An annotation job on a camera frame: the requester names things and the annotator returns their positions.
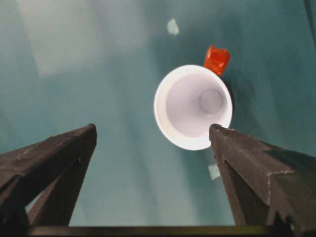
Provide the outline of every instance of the black bar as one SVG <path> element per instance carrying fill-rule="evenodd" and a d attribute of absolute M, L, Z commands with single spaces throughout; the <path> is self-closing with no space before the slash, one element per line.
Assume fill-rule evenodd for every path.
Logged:
<path fill-rule="evenodd" d="M 214 227 L 32 227 L 28 237 L 272 237 L 276 231 L 268 226 Z"/>

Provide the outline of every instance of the teal background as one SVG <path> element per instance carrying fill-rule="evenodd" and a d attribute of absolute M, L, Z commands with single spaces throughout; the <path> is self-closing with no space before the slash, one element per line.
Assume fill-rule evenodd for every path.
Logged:
<path fill-rule="evenodd" d="M 210 44 L 227 48 L 231 128 L 316 156 L 313 18 L 298 0 L 2 0 L 0 153 L 94 123 L 71 225 L 233 225 L 212 151 L 164 138 L 155 90 Z"/>

